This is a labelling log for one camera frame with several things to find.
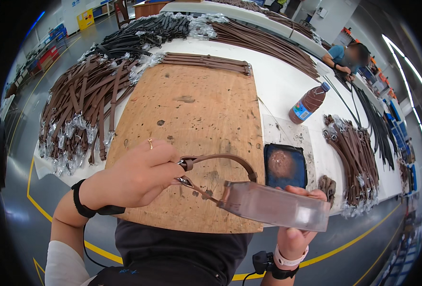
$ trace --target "bottle cap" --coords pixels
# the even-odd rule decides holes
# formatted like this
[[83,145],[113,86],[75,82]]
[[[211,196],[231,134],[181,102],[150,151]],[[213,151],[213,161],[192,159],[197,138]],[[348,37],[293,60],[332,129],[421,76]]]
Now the bottle cap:
[[328,91],[330,90],[330,87],[329,87],[329,85],[328,85],[326,82],[323,82],[323,83],[321,84],[321,88],[322,88],[325,92],[328,92]]

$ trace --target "white sleeve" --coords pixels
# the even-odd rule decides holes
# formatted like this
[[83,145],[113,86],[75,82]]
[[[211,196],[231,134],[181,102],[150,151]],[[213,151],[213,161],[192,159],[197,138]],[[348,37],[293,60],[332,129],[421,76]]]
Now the white sleeve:
[[45,286],[81,286],[89,278],[84,261],[74,249],[57,240],[49,242]]

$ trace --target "white watch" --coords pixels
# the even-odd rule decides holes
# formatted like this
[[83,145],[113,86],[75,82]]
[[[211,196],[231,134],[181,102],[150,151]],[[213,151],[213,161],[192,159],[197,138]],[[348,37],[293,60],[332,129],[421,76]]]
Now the white watch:
[[302,262],[305,259],[305,256],[308,254],[308,250],[309,250],[309,245],[306,246],[305,252],[303,253],[303,255],[299,259],[297,259],[297,260],[288,260],[288,259],[285,259],[281,255],[281,253],[279,252],[279,247],[278,247],[278,245],[276,245],[274,259],[276,259],[277,262],[280,265],[296,266],[296,265],[298,265],[300,262]]

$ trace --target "blue shirt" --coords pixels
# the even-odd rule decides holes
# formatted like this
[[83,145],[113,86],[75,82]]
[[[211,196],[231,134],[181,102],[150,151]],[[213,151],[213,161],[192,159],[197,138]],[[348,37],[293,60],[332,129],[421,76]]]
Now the blue shirt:
[[[332,57],[334,63],[340,64],[341,60],[343,60],[343,57],[345,56],[345,47],[335,45],[330,48],[329,55]],[[348,66],[348,68],[351,70],[351,73],[355,75],[360,66]]]

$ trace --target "bottle label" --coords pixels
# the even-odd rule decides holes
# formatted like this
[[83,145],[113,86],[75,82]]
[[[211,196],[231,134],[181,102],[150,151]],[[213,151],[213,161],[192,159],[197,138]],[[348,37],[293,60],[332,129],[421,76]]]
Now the bottle label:
[[303,106],[301,100],[299,100],[292,109],[294,110],[295,115],[303,121],[305,121],[311,114],[313,114],[312,112],[308,111],[305,106]]

